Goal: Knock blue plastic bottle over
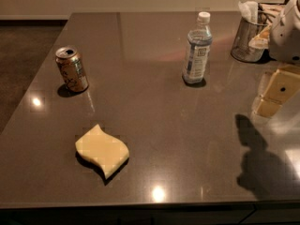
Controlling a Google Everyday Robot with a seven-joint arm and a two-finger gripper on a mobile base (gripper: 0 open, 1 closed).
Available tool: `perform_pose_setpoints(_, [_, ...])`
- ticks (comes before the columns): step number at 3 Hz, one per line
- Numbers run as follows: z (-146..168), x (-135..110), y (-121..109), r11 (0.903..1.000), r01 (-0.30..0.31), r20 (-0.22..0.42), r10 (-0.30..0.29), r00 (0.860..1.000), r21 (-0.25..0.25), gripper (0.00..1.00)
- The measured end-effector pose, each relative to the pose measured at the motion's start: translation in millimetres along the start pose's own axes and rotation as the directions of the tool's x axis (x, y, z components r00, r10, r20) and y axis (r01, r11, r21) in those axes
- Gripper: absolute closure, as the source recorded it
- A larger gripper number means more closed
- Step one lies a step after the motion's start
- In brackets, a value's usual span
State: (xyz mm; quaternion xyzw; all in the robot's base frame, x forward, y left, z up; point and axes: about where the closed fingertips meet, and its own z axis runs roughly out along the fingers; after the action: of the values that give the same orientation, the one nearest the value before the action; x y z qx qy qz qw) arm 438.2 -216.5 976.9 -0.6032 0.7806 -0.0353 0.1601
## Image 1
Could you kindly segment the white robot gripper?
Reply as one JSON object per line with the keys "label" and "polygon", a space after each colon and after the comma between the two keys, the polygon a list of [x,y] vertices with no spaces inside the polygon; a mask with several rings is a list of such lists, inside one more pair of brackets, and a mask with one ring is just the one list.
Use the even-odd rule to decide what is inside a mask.
{"label": "white robot gripper", "polygon": [[[273,20],[269,55],[285,63],[300,63],[300,0],[289,0]],[[265,72],[252,111],[265,118],[275,115],[300,90],[300,67],[285,65]]]}

